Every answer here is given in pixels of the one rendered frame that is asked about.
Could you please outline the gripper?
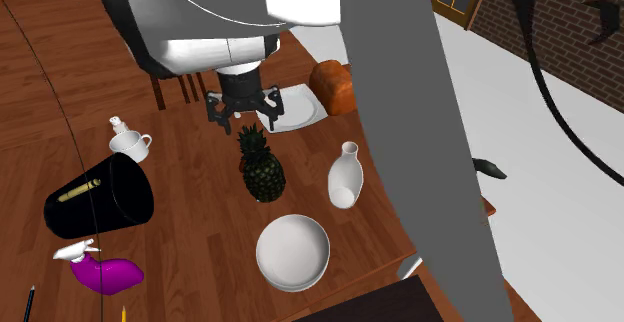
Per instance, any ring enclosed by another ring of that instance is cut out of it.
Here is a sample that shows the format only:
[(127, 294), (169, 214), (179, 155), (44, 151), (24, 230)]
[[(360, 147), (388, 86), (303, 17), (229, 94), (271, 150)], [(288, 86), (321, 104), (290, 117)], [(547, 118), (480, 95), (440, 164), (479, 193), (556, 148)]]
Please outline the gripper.
[[(205, 104), (210, 122), (223, 127), (227, 135), (231, 134), (230, 117), (233, 112), (257, 111), (268, 118), (269, 130), (274, 130), (274, 123), (284, 111), (283, 100), (277, 85), (262, 91), (259, 68), (248, 72), (233, 74), (223, 69), (217, 71), (222, 95), (213, 91), (205, 93)], [(224, 107), (217, 109), (223, 102)]]

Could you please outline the white square plate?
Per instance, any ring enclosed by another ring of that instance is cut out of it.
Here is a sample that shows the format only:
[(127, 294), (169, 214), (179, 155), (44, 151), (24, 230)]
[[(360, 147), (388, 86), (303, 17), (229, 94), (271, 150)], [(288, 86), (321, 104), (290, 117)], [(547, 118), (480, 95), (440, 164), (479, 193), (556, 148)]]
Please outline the white square plate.
[(306, 84), (299, 84), (280, 90), (284, 114), (270, 129), (266, 115), (256, 111), (258, 119), (269, 133), (288, 132), (307, 127), (326, 118), (328, 113)]

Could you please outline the pineapple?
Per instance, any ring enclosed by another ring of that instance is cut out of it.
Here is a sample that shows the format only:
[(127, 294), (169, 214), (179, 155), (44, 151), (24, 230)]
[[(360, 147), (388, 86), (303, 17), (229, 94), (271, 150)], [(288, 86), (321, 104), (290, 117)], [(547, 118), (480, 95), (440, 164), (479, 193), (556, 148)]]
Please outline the pineapple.
[(243, 126), (237, 141), (242, 154), (239, 171), (249, 193), (257, 202), (277, 200), (284, 192), (286, 178), (280, 161), (267, 145), (264, 130), (256, 124)]

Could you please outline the brown bread loaf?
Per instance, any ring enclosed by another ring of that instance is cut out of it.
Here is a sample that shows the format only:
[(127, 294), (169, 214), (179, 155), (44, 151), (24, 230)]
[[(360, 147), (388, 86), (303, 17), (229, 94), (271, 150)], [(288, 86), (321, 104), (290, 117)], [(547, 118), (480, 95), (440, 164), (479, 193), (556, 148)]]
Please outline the brown bread loaf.
[(357, 109), (350, 64), (342, 65), (337, 60), (318, 63), (310, 74), (309, 88), (330, 116)]

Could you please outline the white vase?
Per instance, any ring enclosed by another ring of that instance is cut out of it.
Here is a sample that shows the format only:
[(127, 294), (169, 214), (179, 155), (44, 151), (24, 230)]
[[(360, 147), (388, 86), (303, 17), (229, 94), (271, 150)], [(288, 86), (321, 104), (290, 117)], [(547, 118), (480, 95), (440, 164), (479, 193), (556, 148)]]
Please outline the white vase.
[(328, 195), (335, 207), (349, 209), (359, 198), (364, 175), (358, 159), (358, 145), (346, 141), (342, 144), (341, 150), (341, 155), (332, 164), (328, 173)]

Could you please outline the white mug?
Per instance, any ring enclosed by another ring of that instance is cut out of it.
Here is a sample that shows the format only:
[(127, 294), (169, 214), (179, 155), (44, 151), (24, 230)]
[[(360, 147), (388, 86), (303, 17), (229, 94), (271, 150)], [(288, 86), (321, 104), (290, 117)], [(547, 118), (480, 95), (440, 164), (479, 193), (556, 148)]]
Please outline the white mug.
[(123, 153), (136, 163), (142, 162), (149, 154), (152, 136), (137, 131), (125, 131), (114, 136), (109, 142), (113, 153)]

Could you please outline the wooden table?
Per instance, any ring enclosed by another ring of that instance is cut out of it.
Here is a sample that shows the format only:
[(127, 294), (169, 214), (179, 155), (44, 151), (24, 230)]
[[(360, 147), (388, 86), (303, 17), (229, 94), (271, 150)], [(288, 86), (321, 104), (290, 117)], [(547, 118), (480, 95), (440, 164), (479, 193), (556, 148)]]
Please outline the wooden table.
[[(279, 322), (343, 300), (352, 288), (392, 281), (414, 252), (367, 151), (359, 154), (363, 191), (348, 210), (334, 207), (327, 175), (345, 141), (363, 143), (356, 113), (330, 117), (269, 144), (287, 179), (283, 196), (264, 204), (246, 190), (236, 140), (208, 122), (197, 103), (148, 112), (135, 95), (113, 107), (153, 137), (142, 163), (155, 211), (140, 226), (103, 233), (102, 256), (135, 261), (142, 284), (112, 297), (81, 286), (53, 258), (63, 246), (43, 219), (46, 197), (109, 154), (112, 131), (98, 105), (75, 130), (41, 71), (30, 61), (0, 66), (0, 322), (21, 322), (31, 286), (32, 322)], [(284, 293), (256, 264), (264, 227), (303, 214), (328, 234), (328, 268), (312, 288)]]

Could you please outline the white round bowl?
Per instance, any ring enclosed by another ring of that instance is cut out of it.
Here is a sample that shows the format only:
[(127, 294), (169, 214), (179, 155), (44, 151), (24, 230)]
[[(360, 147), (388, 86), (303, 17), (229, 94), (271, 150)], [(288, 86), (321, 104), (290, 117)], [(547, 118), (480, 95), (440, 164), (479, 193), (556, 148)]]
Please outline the white round bowl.
[(288, 214), (269, 223), (256, 243), (256, 262), (276, 289), (295, 293), (314, 286), (330, 260), (330, 240), (314, 219)]

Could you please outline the black bucket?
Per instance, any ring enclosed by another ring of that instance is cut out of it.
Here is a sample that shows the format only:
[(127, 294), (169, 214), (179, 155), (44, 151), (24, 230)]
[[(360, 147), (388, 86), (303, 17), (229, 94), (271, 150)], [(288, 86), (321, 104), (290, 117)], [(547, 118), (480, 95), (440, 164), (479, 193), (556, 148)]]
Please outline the black bucket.
[[(66, 202), (57, 198), (88, 182), (101, 184)], [(150, 183), (138, 163), (114, 153), (48, 196), (46, 226), (58, 237), (76, 239), (147, 223), (154, 213)]]

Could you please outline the yellow pen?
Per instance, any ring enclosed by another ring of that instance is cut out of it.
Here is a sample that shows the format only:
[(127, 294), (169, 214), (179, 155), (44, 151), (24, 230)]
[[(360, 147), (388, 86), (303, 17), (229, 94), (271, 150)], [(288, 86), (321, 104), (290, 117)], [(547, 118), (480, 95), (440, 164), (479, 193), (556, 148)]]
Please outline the yellow pen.
[(89, 180), (88, 182), (60, 195), (57, 198), (58, 202), (66, 202), (80, 194), (83, 194), (85, 192), (88, 192), (96, 187), (98, 187), (101, 184), (101, 180), (100, 179), (93, 179), (93, 180)]

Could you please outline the purple spray bottle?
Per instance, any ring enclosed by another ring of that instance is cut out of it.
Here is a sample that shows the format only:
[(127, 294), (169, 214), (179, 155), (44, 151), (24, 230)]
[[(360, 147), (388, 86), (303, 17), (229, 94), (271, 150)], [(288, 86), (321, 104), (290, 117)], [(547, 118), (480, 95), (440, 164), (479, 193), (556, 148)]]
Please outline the purple spray bottle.
[(98, 261), (91, 252), (100, 252), (92, 247), (93, 238), (58, 249), (53, 258), (65, 260), (79, 283), (102, 295), (112, 296), (132, 288), (144, 280), (144, 272), (127, 259)]

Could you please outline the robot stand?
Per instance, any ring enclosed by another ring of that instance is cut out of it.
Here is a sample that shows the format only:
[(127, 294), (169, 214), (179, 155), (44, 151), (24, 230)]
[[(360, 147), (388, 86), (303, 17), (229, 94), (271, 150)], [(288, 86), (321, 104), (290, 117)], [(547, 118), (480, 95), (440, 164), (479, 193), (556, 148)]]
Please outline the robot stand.
[(418, 276), (363, 294), (294, 322), (444, 322)]

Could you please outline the dark pencil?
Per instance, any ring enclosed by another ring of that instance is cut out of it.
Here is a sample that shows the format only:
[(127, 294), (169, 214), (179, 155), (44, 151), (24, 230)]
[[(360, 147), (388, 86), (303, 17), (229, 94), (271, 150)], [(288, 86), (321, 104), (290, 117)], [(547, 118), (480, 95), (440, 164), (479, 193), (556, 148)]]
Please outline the dark pencil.
[(35, 295), (35, 285), (33, 284), (31, 286), (30, 290), (29, 290), (27, 303), (26, 303), (26, 307), (25, 307), (25, 312), (24, 312), (24, 316), (23, 316), (23, 322), (29, 322), (30, 314), (31, 314), (31, 310), (32, 310), (32, 304), (33, 304), (33, 301), (34, 301), (34, 295)]

